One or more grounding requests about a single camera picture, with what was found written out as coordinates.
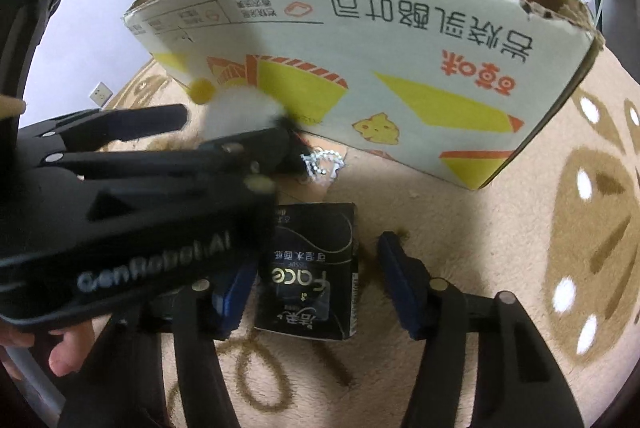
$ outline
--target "yellow graphic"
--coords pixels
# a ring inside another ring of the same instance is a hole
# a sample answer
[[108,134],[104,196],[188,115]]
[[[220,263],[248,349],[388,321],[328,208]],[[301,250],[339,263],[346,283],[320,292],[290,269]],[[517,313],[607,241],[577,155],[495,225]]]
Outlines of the yellow graphic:
[[440,88],[378,72],[376,76],[429,126],[513,134],[524,124],[498,108]]
[[352,127],[355,128],[364,139],[372,143],[398,144],[400,130],[394,122],[389,121],[389,118],[384,112],[353,123]]
[[246,77],[305,125],[321,123],[348,90],[338,74],[283,57],[247,56]]
[[165,68],[188,72],[187,55],[174,53],[151,53],[156,61]]
[[467,188],[477,190],[513,151],[442,152],[440,159]]
[[207,58],[207,65],[220,85],[245,85],[246,73],[244,65],[223,58]]
[[187,91],[191,101],[195,104],[205,104],[212,100],[216,93],[216,86],[206,78],[191,82]]

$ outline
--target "printed cardboard box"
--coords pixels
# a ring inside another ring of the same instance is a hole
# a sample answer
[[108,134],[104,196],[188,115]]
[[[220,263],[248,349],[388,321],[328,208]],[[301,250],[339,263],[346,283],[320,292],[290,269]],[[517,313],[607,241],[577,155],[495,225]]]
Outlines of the printed cardboard box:
[[124,20],[185,85],[254,85],[313,134],[473,189],[602,47],[577,0],[139,0]]

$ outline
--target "white plush fur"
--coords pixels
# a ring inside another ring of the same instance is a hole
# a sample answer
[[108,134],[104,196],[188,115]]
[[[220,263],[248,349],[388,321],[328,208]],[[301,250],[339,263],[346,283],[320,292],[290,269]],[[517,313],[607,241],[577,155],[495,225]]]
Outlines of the white plush fur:
[[255,87],[231,87],[220,93],[207,107],[203,140],[263,130],[285,115],[283,106]]

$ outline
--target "finger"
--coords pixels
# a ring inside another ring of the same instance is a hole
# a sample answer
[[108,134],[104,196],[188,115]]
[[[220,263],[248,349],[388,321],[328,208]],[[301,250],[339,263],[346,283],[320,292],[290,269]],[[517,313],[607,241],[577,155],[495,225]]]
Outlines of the finger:
[[20,116],[26,109],[27,104],[23,100],[0,94],[0,119]]
[[22,381],[24,379],[22,372],[20,372],[20,370],[18,370],[18,367],[15,366],[15,363],[6,353],[4,347],[0,347],[0,361],[2,362],[2,366],[4,366],[4,369],[12,379],[15,379],[15,381]]
[[0,345],[3,347],[33,347],[35,337],[33,334],[19,332],[11,325],[0,322]]
[[60,378],[80,370],[94,345],[95,336],[91,322],[63,329],[63,331],[53,331],[51,334],[59,333],[63,335],[63,339],[51,351],[49,367]]

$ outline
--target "carpet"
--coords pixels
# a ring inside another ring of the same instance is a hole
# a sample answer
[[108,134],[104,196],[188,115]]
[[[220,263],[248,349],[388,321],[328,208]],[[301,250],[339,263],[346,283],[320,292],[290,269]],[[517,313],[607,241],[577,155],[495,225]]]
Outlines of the carpet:
[[[183,131],[107,150],[176,150],[198,143],[203,109],[150,62],[108,108],[183,103]],[[467,293],[516,294],[548,343],[587,426],[640,358],[640,87],[604,50],[574,95],[486,188],[471,192],[375,154],[342,147],[331,185],[289,182],[283,202],[355,202],[360,240],[358,331],[314,342],[252,328],[217,344],[241,426],[399,426],[424,342],[400,328],[374,260],[378,235]],[[170,336],[163,339],[172,421],[185,426]],[[468,339],[456,426],[470,422],[477,337]]]

